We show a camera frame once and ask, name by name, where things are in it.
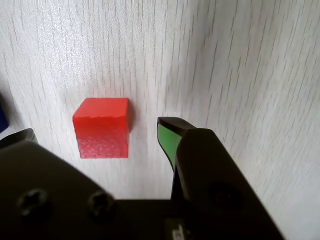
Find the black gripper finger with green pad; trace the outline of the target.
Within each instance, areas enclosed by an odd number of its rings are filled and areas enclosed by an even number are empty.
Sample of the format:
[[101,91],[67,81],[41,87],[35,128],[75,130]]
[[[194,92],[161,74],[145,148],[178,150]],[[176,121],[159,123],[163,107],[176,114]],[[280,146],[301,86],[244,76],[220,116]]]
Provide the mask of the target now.
[[173,197],[197,240],[281,240],[283,235],[220,142],[208,128],[179,117],[157,119],[158,143],[174,172]]

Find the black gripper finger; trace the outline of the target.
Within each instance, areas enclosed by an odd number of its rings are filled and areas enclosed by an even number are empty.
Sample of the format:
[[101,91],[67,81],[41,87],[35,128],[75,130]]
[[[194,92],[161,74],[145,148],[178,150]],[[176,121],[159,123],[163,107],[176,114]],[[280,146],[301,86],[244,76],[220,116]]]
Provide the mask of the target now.
[[1,239],[109,240],[110,202],[94,181],[40,146],[31,128],[1,140]]

